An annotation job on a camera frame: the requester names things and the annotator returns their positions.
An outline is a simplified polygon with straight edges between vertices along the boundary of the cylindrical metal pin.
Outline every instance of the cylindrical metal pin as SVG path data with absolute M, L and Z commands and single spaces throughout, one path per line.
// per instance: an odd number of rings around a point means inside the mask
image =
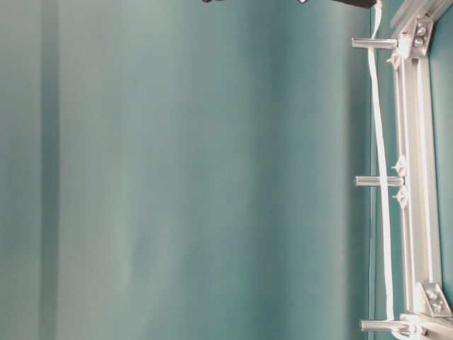
M 386 50 L 394 50 L 398 47 L 397 39 L 367 39 L 367 38 L 353 38 L 352 46 L 358 48 L 384 48 Z
M 374 321 L 361 320 L 360 327 L 362 332 L 398 332 L 412 333 L 413 329 L 407 322 L 401 321 Z
M 402 177 L 387 177 L 389 186 L 400 187 L 404 185 Z M 381 186 L 381 180 L 378 176 L 356 176 L 354 180 L 355 186 Z

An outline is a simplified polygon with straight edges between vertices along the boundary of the screw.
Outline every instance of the screw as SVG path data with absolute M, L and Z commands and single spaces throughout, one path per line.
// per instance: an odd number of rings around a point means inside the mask
M 431 306 L 436 313 L 440 313 L 442 311 L 442 303 L 433 303 Z
M 432 301 L 436 301 L 438 299 L 437 294 L 435 292 L 433 292 L 432 290 L 427 290 L 426 295 L 427 295 L 428 299 L 430 299 Z
M 420 47 L 420 46 L 423 46 L 425 42 L 423 41 L 422 38 L 416 38 L 414 41 L 413 41 L 413 45 L 415 47 Z
M 420 26 L 419 28 L 417 28 L 415 35 L 417 35 L 418 37 L 423 37 L 424 35 L 426 35 L 427 31 L 428 30 L 425 26 Z

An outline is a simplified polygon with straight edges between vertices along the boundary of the white cord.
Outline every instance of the white cord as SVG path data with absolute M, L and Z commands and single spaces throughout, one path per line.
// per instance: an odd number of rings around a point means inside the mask
M 374 32 L 372 39 L 376 38 L 377 31 L 381 25 L 382 2 L 378 0 L 374 5 Z M 369 73 L 372 81 L 372 98 L 374 109 L 374 127 L 376 130 L 377 157 L 379 163 L 379 180 L 381 184 L 382 202 L 382 229 L 384 245 L 384 280 L 386 291 L 386 315 L 388 320 L 394 320 L 394 287 L 391 272 L 391 228 L 390 228 L 390 209 L 389 209 L 389 185 L 387 182 L 387 165 L 385 160 L 384 133 L 382 132 L 382 115 L 379 104 L 379 85 L 377 81 L 376 54 L 374 48 L 368 49 Z

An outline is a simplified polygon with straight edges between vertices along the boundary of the green fabric backdrop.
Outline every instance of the green fabric backdrop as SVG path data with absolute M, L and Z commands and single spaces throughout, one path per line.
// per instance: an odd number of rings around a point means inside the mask
M 369 11 L 0 16 L 0 339 L 366 337 Z

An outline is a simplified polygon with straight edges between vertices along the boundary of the black object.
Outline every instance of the black object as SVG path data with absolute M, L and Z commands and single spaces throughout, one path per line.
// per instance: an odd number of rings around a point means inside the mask
M 211 2 L 212 0 L 203 0 L 203 2 Z M 308 0 L 298 0 L 300 3 L 305 4 Z M 357 7 L 363 7 L 364 9 L 372 8 L 376 3 L 377 0 L 334 0 L 338 2 L 343 2 L 347 5 L 353 5 Z

